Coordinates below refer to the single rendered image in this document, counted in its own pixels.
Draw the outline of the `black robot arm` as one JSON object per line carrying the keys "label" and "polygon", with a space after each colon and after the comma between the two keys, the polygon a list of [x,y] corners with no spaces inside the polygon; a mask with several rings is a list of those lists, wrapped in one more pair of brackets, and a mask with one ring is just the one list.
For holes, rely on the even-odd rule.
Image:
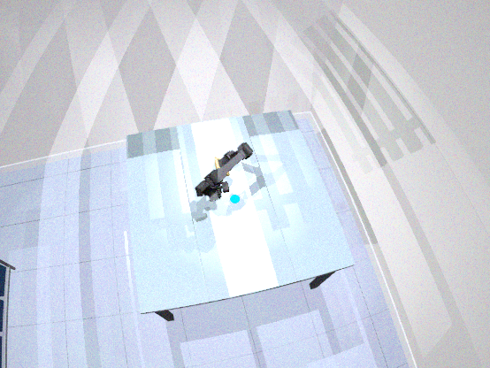
{"label": "black robot arm", "polygon": [[203,177],[203,180],[195,187],[196,192],[202,196],[207,191],[210,202],[219,200],[222,195],[221,192],[218,192],[217,187],[223,183],[226,174],[240,161],[251,157],[253,151],[247,142],[241,143],[236,151],[233,149],[227,151],[222,158],[218,159],[219,168],[213,169]]}

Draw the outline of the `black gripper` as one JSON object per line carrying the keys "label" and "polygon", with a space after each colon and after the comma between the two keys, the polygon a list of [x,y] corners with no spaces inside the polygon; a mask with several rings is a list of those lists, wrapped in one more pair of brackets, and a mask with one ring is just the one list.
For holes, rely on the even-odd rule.
{"label": "black gripper", "polygon": [[[219,185],[217,187],[217,189],[218,189],[218,192],[221,192],[221,194],[222,194],[222,190],[223,190],[223,193],[229,192],[228,182],[227,181],[224,181],[221,185]],[[198,197],[200,197],[200,196],[208,196],[207,191],[203,195],[199,195],[197,192],[196,192],[196,194],[197,194]]]}

